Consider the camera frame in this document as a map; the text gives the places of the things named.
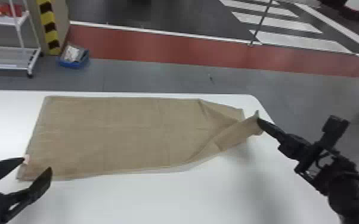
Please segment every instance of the metal shelf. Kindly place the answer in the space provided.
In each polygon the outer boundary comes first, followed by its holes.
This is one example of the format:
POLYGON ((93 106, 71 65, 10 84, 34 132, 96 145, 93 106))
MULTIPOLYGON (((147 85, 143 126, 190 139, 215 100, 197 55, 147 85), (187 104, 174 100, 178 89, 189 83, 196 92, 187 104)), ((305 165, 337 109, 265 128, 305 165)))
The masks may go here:
MULTIPOLYGON (((17 25, 21 26, 25 20, 28 18, 29 12, 28 10, 22 13, 21 17, 16 17, 17 25)), ((14 17, 9 16, 0 16, 0 26, 15 26, 14 17)))
POLYGON ((0 69, 28 70, 31 73, 40 52, 40 48, 0 46, 0 69))

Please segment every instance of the white floor marking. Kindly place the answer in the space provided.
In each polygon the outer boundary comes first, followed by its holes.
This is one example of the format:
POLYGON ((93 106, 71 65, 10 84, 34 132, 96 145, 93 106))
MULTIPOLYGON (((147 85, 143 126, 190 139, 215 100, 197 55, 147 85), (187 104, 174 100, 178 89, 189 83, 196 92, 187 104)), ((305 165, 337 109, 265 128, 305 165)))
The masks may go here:
POLYGON ((350 50, 346 49, 344 46, 335 41, 305 38, 302 36, 284 35, 279 33, 269 33, 263 31, 258 32, 257 38, 263 44, 268 43, 280 46, 293 46, 297 48, 306 48, 322 51, 352 53, 350 50))
MULTIPOLYGON (((96 27, 96 28, 112 29, 112 30, 126 30, 126 31, 134 31, 134 32, 141 32, 141 33, 154 33, 154 34, 168 35, 168 36, 180 36, 180 37, 184 37, 184 38, 206 39, 206 40, 212 40, 212 41, 224 41, 224 42, 234 42, 234 43, 250 43, 250 41, 241 40, 241 39, 217 38, 215 36, 195 35, 195 34, 188 34, 188 33, 178 33, 178 32, 169 32, 169 31, 162 31, 162 30, 142 29, 142 28, 134 28, 134 27, 126 27, 126 26, 115 26, 115 25, 89 23, 89 22, 81 22, 81 21, 73 21, 73 20, 70 21, 70 24, 71 25, 77 25, 77 26, 88 26, 88 27, 96 27)), ((261 45, 261 43, 259 43, 259 42, 253 42, 253 44, 261 45)))
MULTIPOLYGON (((252 1, 268 3, 270 0, 252 0, 252 1)), ((276 1, 273 1, 272 5, 279 5, 279 3, 276 1)))
POLYGON ((340 31, 345 36, 347 36, 347 37, 351 38, 352 40, 356 41, 357 43, 359 43, 359 35, 356 34, 355 32, 353 32, 352 30, 349 30, 348 28, 344 27, 343 25, 335 22, 331 18, 326 17, 322 13, 314 10, 313 8, 311 8, 307 5, 304 5, 304 4, 295 4, 295 5, 301 9, 305 10, 309 14, 313 15, 314 17, 320 19, 321 21, 325 22, 327 25, 332 26, 334 29, 340 31))
MULTIPOLYGON (((246 2, 239 2, 234 0, 220 0, 224 5, 234 8, 242 8, 245 10, 252 10, 252 11, 258 11, 258 12, 264 12, 266 10, 265 5, 256 5, 256 4, 250 4, 246 2)), ((288 15, 291 17, 298 17, 293 12, 283 9, 283 8, 276 8, 276 7, 270 7, 268 10, 269 13, 272 14, 278 14, 278 15, 288 15)))
MULTIPOLYGON (((260 19, 261 19, 261 16, 258 16, 258 15, 236 13, 236 12, 233 12, 233 14, 235 17, 237 17, 239 19, 239 21, 244 22, 244 23, 259 24, 260 19)), ((314 26, 310 25, 309 23, 302 23, 302 22, 290 21, 290 20, 281 20, 279 18, 266 17, 263 20, 263 25, 280 27, 280 28, 284 28, 284 29, 321 33, 320 30, 316 29, 314 26)))

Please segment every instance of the red floor stripe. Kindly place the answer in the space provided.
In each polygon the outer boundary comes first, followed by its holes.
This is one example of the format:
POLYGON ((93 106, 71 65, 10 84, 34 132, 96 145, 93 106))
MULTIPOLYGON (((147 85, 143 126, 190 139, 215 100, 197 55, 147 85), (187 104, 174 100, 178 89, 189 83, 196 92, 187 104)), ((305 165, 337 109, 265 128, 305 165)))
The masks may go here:
POLYGON ((359 57, 277 46, 71 26, 67 40, 91 57, 359 77, 359 57))

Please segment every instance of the metal pole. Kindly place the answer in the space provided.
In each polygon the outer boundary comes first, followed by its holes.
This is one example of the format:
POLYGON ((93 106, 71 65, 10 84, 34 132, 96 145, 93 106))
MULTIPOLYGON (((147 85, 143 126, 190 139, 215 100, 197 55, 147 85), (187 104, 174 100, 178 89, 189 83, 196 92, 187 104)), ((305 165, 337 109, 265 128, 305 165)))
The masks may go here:
POLYGON ((262 27, 263 20, 264 20, 264 18, 265 18, 266 15, 267 15, 267 12, 268 12, 268 9, 269 9, 270 6, 271 6, 271 3, 273 3, 273 0, 269 0, 268 5, 267 5, 267 7, 266 7, 266 10, 264 11, 264 14, 263 14, 263 16, 262 16, 262 19, 260 20, 260 22, 259 22, 259 24, 258 24, 258 28, 255 30, 255 34, 253 35, 253 39, 252 39, 252 41, 249 43, 249 45, 253 45, 253 42, 255 41, 255 38, 256 38, 256 36, 258 35, 258 32, 259 32, 260 28, 262 27))
POLYGON ((14 8, 13 0, 9 0, 9 3, 10 3, 11 12, 12 12, 13 17, 14 17, 14 25, 16 27, 18 40, 20 41, 20 46, 22 48, 22 59, 24 59, 25 46, 24 46, 24 40, 22 39, 22 35, 21 35, 21 27, 20 27, 20 25, 18 24, 18 21, 17 21, 17 14, 16 14, 16 9, 14 8))

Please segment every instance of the black robotic arm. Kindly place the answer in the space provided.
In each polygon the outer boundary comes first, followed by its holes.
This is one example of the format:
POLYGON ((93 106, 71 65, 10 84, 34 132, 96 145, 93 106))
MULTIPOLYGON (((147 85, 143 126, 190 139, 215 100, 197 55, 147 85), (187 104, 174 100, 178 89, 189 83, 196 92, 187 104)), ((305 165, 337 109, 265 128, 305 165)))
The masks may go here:
POLYGON ((359 224, 359 172, 355 163, 334 148, 348 121, 330 116, 322 128, 323 136, 313 144, 265 120, 258 119, 258 124, 279 141, 278 149, 286 157, 299 162, 294 171, 328 197, 343 224, 359 224))

